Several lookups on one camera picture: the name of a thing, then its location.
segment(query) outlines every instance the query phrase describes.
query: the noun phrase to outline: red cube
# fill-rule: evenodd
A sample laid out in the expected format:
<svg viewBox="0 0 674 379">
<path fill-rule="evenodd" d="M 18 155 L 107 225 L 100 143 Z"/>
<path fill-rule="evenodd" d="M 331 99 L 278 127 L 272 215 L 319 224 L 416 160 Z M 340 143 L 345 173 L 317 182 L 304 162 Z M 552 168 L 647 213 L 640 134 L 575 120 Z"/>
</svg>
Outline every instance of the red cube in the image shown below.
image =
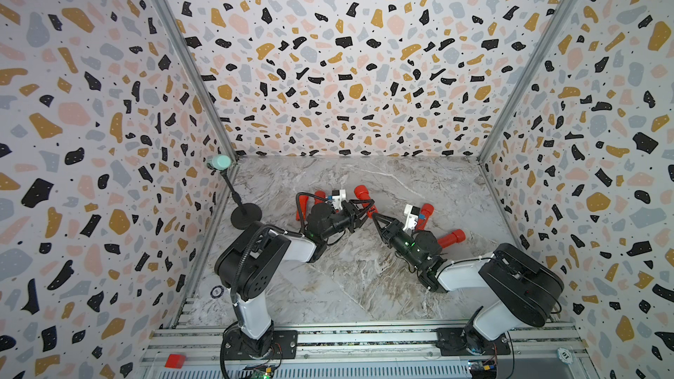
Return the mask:
<svg viewBox="0 0 674 379">
<path fill-rule="evenodd" d="M 169 367 L 171 369 L 181 369 L 183 364 L 185 364 L 185 355 L 184 354 L 171 354 L 169 359 L 166 360 L 164 367 Z"/>
</svg>

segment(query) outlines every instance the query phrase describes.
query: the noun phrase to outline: terrazzo wallpaper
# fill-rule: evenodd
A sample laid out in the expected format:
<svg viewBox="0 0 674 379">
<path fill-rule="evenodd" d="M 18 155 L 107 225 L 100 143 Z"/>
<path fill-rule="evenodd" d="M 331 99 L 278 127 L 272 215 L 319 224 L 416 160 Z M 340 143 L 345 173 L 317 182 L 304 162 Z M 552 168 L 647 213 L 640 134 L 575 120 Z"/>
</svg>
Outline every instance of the terrazzo wallpaper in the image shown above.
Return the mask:
<svg viewBox="0 0 674 379">
<path fill-rule="evenodd" d="M 604 378 L 674 377 L 673 11 L 579 0 L 485 164 Z"/>
<path fill-rule="evenodd" d="M 168 0 L 240 155 L 476 155 L 560 0 Z"/>
<path fill-rule="evenodd" d="M 133 377 L 223 191 L 215 133 L 148 0 L 0 22 L 0 377 Z"/>
</svg>

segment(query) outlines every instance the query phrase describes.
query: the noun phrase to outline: gray marble surface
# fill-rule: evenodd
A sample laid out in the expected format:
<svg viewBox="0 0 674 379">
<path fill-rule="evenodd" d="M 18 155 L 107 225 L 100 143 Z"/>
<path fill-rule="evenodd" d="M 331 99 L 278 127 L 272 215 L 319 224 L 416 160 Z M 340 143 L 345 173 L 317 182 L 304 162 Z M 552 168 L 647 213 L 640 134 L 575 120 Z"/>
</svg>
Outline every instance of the gray marble surface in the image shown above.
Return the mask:
<svg viewBox="0 0 674 379">
<path fill-rule="evenodd" d="M 353 189 L 365 184 L 380 213 L 404 221 L 407 203 L 430 203 L 435 213 L 426 230 L 436 237 L 464 230 L 467 240 L 444 249 L 447 259 L 477 256 L 512 242 L 474 159 L 250 157 L 240 161 L 234 184 L 244 202 L 262 208 L 264 223 L 288 230 L 299 229 L 296 193 L 346 189 L 347 198 L 355 198 Z M 215 261 L 240 234 L 229 222 L 234 206 L 229 201 L 224 209 L 188 326 L 223 326 L 234 320 L 227 294 L 210 296 L 220 284 Z M 266 294 L 277 324 L 467 319 L 494 298 L 485 289 L 428 292 L 407 264 L 384 246 L 371 220 L 347 233 L 314 264 L 282 262 Z"/>
</svg>

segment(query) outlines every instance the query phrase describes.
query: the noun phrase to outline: red cylinder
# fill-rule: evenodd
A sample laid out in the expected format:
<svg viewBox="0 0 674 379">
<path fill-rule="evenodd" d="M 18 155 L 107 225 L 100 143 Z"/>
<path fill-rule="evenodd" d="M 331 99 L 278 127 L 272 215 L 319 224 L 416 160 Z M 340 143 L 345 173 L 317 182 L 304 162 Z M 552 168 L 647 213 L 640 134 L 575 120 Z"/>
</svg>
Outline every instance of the red cylinder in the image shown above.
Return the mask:
<svg viewBox="0 0 674 379">
<path fill-rule="evenodd" d="M 302 208 L 302 215 L 304 215 L 304 220 L 307 219 L 307 202 L 309 201 L 309 197 L 301 196 L 299 197 L 299 207 Z M 297 214 L 295 215 L 295 219 L 299 221 L 299 212 L 295 211 Z"/>
<path fill-rule="evenodd" d="M 421 207 L 421 211 L 419 211 L 419 221 L 417 222 L 415 230 L 423 230 L 426 227 L 426 223 L 428 222 L 428 219 L 431 218 L 431 215 L 433 215 L 434 210 L 435 208 L 431 204 L 424 204 Z"/>
<path fill-rule="evenodd" d="M 317 197 L 321 197 L 321 198 L 327 198 L 327 197 L 328 197 L 328 196 L 325 194 L 325 192 L 322 191 L 322 190 L 317 190 L 316 193 L 315 193 L 315 195 L 316 195 Z M 321 202 L 325 202 L 325 201 L 324 201 L 324 200 L 320 200 L 320 199 L 316 199 L 316 198 L 313 199 L 313 204 L 314 204 L 314 205 L 320 204 Z"/>
<path fill-rule="evenodd" d="M 463 230 L 455 230 L 445 237 L 438 239 L 437 243 L 444 249 L 452 244 L 461 243 L 464 240 L 466 240 L 466 233 L 464 233 Z"/>
<path fill-rule="evenodd" d="M 353 190 L 353 193 L 356 195 L 356 198 L 360 200 L 368 200 L 370 198 L 370 192 L 369 190 L 365 187 L 364 184 L 361 184 L 360 186 L 356 186 L 356 189 Z M 377 207 L 372 205 L 372 207 L 367 211 L 367 216 L 372 218 L 372 214 L 378 213 Z"/>
</svg>

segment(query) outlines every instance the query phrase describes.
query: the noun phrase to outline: round black base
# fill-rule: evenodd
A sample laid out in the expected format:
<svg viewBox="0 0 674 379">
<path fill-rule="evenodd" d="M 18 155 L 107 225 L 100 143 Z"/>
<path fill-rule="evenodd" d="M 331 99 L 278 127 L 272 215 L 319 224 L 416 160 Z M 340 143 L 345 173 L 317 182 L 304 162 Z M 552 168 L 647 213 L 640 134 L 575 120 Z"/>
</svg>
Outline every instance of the round black base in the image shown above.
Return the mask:
<svg viewBox="0 0 674 379">
<path fill-rule="evenodd" d="M 262 219 L 262 209 L 255 204 L 243 204 L 243 207 L 246 209 L 244 215 L 243 211 L 239 206 L 232 211 L 232 225 L 238 230 L 246 230 L 250 224 L 254 221 L 259 221 Z"/>
</svg>

